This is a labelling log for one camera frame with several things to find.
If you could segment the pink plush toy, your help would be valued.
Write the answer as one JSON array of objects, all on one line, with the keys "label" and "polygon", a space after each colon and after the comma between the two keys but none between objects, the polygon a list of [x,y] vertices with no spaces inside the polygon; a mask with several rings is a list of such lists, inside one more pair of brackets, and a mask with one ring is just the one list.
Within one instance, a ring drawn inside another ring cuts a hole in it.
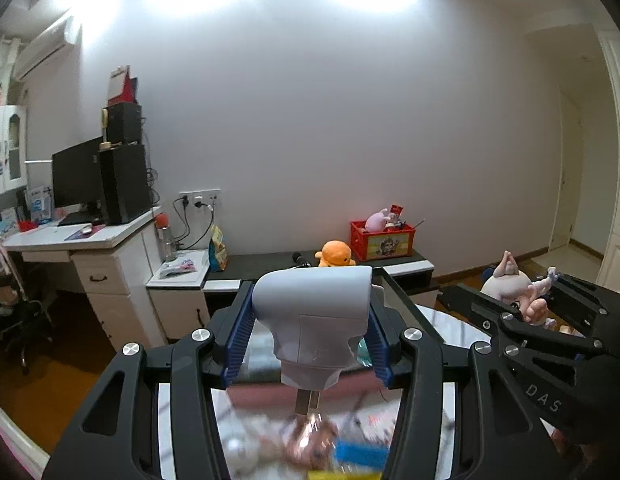
[{"label": "pink plush toy", "polygon": [[377,211],[375,214],[371,214],[365,220],[364,228],[365,231],[369,233],[383,232],[389,222],[389,210],[387,208],[383,208],[380,211]]}]

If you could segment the small white bedside cabinet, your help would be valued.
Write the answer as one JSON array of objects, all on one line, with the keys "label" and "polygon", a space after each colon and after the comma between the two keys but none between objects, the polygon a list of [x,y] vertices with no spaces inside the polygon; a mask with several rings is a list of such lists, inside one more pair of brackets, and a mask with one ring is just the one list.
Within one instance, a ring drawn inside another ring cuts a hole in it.
[{"label": "small white bedside cabinet", "polygon": [[209,271],[206,250],[178,252],[146,283],[156,314],[168,339],[180,339],[204,328],[210,315],[204,294]]}]

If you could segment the pale-haired doll figure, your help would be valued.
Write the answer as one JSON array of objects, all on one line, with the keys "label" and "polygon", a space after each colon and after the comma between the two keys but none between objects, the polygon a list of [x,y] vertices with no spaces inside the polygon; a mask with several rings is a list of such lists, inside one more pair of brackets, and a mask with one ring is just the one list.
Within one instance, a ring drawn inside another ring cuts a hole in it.
[{"label": "pale-haired doll figure", "polygon": [[535,326],[546,324],[549,308],[544,295],[557,281],[555,266],[549,266],[546,277],[538,281],[519,270],[514,256],[506,250],[499,264],[482,285],[480,292],[502,304],[519,310],[525,322]]}]

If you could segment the black computer tower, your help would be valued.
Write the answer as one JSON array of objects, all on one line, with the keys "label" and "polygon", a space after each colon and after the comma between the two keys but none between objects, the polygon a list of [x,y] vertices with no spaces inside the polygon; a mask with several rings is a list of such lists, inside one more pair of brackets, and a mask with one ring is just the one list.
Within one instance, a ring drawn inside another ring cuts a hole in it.
[{"label": "black computer tower", "polygon": [[101,150],[97,163],[102,218],[108,226],[130,223],[152,208],[142,144],[121,144]]}]

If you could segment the white plug night light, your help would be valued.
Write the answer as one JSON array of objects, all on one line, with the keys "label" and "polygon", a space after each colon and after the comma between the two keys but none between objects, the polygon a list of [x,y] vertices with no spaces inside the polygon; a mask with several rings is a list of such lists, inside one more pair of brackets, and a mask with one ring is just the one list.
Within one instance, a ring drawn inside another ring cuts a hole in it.
[{"label": "white plug night light", "polygon": [[272,334],[282,384],[297,390],[297,414],[315,412],[321,392],[356,362],[372,281],[369,266],[343,266],[274,271],[255,284],[252,307]]}]

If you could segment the teal round case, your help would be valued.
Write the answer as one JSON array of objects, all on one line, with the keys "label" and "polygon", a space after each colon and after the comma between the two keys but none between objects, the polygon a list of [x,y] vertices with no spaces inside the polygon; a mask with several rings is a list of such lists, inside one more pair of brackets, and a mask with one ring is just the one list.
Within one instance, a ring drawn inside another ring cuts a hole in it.
[{"label": "teal round case", "polygon": [[361,338],[357,348],[357,362],[363,367],[372,367],[372,360],[365,339]]}]

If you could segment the silver white astronaut figure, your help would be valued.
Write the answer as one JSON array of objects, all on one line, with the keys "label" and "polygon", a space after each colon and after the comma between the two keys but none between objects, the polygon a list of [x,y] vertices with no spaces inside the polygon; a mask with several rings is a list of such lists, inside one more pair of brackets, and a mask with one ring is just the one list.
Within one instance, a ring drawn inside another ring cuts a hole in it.
[{"label": "silver white astronaut figure", "polygon": [[255,472],[271,451],[271,442],[260,432],[245,429],[222,439],[225,463],[233,479]]}]

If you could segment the pink box with black rim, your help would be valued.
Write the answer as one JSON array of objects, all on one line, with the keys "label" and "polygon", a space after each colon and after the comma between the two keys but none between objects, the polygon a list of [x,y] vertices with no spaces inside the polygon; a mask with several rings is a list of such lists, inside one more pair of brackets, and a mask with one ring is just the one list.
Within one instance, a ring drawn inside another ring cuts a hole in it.
[{"label": "pink box with black rim", "polygon": [[[229,307],[243,283],[242,280],[222,280],[214,274],[204,285],[208,312]],[[431,327],[441,342],[455,347],[466,348],[480,337],[467,322],[434,308],[438,286],[430,280],[427,272],[390,274],[386,278],[376,276],[374,283],[384,289],[385,306],[398,311],[406,326]],[[378,388],[380,381],[373,376],[372,370],[358,364],[340,374],[338,384],[327,390],[324,399],[352,399]],[[281,363],[273,353],[270,330],[255,322],[240,374],[229,388],[232,404],[241,410],[264,411],[291,406],[294,396],[291,388],[281,384]]]}]

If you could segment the blue highlighter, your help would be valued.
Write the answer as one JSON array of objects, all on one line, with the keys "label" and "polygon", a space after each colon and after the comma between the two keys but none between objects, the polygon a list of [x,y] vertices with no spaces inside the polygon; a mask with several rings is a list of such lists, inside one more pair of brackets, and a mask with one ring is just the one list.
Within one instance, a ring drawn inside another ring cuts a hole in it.
[{"label": "blue highlighter", "polygon": [[333,458],[339,466],[356,466],[375,471],[383,471],[389,456],[389,448],[368,442],[338,440]]}]

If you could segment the red desk calendar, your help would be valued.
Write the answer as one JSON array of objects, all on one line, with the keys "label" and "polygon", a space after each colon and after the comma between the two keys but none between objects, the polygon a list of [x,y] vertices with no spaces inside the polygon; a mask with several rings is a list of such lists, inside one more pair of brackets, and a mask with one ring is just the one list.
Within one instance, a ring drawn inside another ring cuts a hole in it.
[{"label": "red desk calendar", "polygon": [[136,79],[130,76],[130,66],[115,68],[109,76],[107,105],[136,102]]}]

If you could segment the white air conditioner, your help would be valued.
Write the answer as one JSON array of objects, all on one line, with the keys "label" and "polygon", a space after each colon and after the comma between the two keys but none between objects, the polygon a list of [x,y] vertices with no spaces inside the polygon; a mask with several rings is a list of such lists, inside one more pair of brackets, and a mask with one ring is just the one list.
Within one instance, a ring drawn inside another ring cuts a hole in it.
[{"label": "white air conditioner", "polygon": [[47,60],[75,47],[81,24],[78,18],[66,16],[40,33],[17,55],[13,78],[22,82]]}]

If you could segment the white glass-door cabinet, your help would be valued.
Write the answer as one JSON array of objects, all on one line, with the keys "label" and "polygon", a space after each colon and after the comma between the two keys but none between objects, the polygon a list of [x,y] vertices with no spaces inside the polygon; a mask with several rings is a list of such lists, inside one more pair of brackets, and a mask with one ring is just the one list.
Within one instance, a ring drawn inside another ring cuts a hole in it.
[{"label": "white glass-door cabinet", "polygon": [[27,110],[0,106],[0,195],[27,185]]}]

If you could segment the yellow highlighter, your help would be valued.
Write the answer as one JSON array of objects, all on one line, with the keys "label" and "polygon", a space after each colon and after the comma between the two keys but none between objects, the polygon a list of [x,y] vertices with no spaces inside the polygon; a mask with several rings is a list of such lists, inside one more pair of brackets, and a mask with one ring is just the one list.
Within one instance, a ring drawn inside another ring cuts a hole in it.
[{"label": "yellow highlighter", "polygon": [[352,472],[352,471],[309,471],[308,480],[380,480],[380,472]]}]

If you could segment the rose gold cup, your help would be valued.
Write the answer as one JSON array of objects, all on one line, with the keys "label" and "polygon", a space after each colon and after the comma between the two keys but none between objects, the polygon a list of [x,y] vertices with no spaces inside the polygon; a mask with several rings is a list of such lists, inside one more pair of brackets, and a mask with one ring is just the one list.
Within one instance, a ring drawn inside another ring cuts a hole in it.
[{"label": "rose gold cup", "polygon": [[298,415],[284,448],[285,459],[307,470],[330,466],[339,435],[338,427],[320,413]]}]

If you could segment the orange-cap water bottle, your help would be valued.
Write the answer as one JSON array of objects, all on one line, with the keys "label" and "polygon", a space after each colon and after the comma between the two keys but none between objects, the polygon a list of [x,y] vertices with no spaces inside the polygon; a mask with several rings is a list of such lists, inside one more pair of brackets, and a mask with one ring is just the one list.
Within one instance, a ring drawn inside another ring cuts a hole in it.
[{"label": "orange-cap water bottle", "polygon": [[164,261],[176,258],[176,241],[174,240],[169,219],[163,212],[155,217],[155,226]]}]

